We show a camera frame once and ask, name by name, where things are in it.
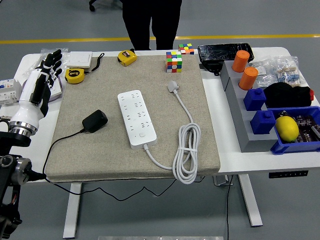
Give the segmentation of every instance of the white table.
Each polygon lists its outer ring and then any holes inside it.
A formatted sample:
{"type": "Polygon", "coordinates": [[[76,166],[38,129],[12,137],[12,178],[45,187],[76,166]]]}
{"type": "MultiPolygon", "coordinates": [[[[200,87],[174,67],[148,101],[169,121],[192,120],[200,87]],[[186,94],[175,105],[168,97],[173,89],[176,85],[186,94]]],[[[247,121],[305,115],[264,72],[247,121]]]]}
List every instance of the white table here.
{"type": "MultiPolygon", "coordinates": [[[[262,60],[268,56],[290,55],[288,50],[283,47],[255,47],[252,48],[252,50],[255,61],[262,60]]],[[[164,55],[165,52],[165,50],[136,51],[136,54],[138,56],[164,55]]],[[[98,57],[101,53],[102,52],[94,52],[93,56],[98,57]]],[[[116,57],[119,52],[110,51],[104,53],[104,57],[116,57]]],[[[28,54],[24,56],[14,78],[22,84],[26,80],[24,72],[38,60],[39,56],[40,54],[28,54]]],[[[248,173],[285,172],[320,168],[320,161],[317,159],[319,155],[317,152],[286,153],[283,155],[273,155],[270,151],[242,153],[220,77],[215,76],[213,73],[208,72],[205,69],[201,69],[200,71],[220,157],[221,168],[218,175],[239,175],[251,225],[261,226],[262,221],[248,173]]],[[[36,135],[31,137],[32,141],[30,147],[13,147],[11,149],[10,153],[21,155],[24,158],[29,158],[32,161],[32,168],[36,172],[42,172],[48,150],[52,143],[61,102],[62,98],[59,98],[54,102],[49,103],[48,114],[45,118],[40,120],[39,130],[36,135]]],[[[314,99],[312,105],[318,106],[319,102],[314,99]]],[[[18,110],[18,107],[18,105],[2,107],[0,109],[0,116],[12,116],[18,110]]],[[[79,183],[77,185],[73,183],[71,185],[71,190],[79,192],[81,190],[81,184],[79,183]]],[[[71,195],[69,198],[68,212],[70,210],[70,206],[76,205],[76,207],[73,208],[73,211],[71,210],[71,212],[69,212],[71,220],[70,218],[68,220],[67,213],[66,227],[71,227],[71,232],[75,231],[78,204],[79,196],[71,195]]],[[[63,237],[72,238],[70,235],[64,235],[63,237]]]]}

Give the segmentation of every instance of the blue bin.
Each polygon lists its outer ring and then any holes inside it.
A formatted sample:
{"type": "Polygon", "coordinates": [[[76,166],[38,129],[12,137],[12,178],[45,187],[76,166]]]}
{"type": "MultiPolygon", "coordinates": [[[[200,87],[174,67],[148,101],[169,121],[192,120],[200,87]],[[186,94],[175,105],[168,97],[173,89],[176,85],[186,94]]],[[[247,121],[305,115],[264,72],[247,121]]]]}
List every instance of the blue bin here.
{"type": "MultiPolygon", "coordinates": [[[[289,115],[296,118],[299,115],[311,115],[314,121],[320,125],[320,107],[284,107],[284,108],[268,108],[273,112],[275,118],[281,111],[287,111],[289,115]]],[[[274,127],[278,141],[270,149],[274,155],[282,155],[286,153],[301,153],[301,152],[320,152],[320,141],[298,142],[298,143],[283,143],[279,137],[276,127],[274,127]]]]}

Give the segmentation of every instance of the person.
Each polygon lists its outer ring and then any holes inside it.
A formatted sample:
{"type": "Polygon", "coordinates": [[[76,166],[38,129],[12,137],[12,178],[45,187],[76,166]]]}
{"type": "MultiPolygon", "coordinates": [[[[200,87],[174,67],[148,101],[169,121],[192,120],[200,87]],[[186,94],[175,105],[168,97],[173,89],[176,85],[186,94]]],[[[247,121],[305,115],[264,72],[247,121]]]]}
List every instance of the person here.
{"type": "Polygon", "coordinates": [[[150,50],[150,23],[157,50],[171,50],[182,0],[120,0],[122,18],[135,50],[150,50]]]}

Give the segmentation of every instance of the yellow floor line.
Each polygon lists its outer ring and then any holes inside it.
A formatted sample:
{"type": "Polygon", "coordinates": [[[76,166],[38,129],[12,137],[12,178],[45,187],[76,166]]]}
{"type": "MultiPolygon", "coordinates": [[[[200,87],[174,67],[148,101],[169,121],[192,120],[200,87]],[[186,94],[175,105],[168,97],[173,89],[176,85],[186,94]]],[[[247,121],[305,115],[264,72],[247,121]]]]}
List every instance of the yellow floor line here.
{"type": "MultiPolygon", "coordinates": [[[[202,39],[282,39],[282,38],[320,38],[320,34],[269,34],[269,35],[199,35],[176,36],[176,40],[202,39]]],[[[43,44],[43,43],[74,43],[74,42],[118,42],[130,41],[129,37],[99,37],[99,38],[61,38],[61,39],[24,39],[0,40],[0,44],[43,44]]]]}

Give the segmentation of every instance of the rubik's cube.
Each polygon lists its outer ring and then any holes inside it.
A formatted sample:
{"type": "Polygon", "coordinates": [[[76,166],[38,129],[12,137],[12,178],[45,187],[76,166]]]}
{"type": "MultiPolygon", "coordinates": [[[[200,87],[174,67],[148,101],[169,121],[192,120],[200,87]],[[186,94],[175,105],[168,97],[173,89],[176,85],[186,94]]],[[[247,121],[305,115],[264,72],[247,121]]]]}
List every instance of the rubik's cube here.
{"type": "Polygon", "coordinates": [[[181,52],[181,54],[195,54],[194,47],[191,43],[179,44],[179,51],[181,52]]]}
{"type": "Polygon", "coordinates": [[[167,51],[165,68],[167,73],[181,73],[182,56],[179,51],[167,51]]]}

